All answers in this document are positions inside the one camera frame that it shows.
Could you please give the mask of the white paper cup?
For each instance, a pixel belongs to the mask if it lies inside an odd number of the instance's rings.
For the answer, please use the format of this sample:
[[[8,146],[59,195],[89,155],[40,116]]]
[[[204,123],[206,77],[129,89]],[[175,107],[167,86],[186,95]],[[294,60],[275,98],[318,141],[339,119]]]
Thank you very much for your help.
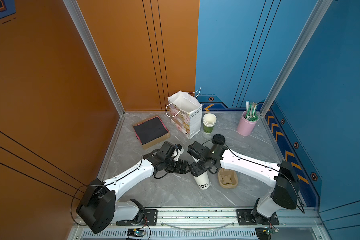
[[[210,187],[210,180],[207,172],[204,172],[198,177],[194,176],[194,179],[201,190],[206,190]]]

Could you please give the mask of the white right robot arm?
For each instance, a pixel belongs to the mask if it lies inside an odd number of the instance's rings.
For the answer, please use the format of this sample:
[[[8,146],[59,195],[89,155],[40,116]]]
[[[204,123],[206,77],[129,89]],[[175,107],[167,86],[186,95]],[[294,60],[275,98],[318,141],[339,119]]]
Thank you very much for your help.
[[[280,164],[268,163],[231,150],[226,144],[214,144],[211,148],[198,142],[188,146],[187,153],[195,162],[190,169],[194,177],[199,177],[212,168],[239,172],[257,179],[271,189],[264,197],[257,199],[251,216],[256,224],[266,224],[272,215],[280,209],[304,212],[299,197],[300,183],[292,164],[282,161]]]

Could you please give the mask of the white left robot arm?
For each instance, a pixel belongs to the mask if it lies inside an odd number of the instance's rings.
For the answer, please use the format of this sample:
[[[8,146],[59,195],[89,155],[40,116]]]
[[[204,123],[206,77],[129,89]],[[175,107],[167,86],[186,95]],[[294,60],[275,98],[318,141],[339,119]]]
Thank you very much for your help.
[[[145,207],[140,202],[135,199],[119,202],[119,199],[141,181],[155,177],[159,171],[187,174],[189,163],[180,159],[183,152],[181,145],[166,141],[160,149],[143,155],[137,164],[123,173],[104,181],[93,180],[86,186],[76,209],[83,225],[98,234],[115,222],[145,224]]]

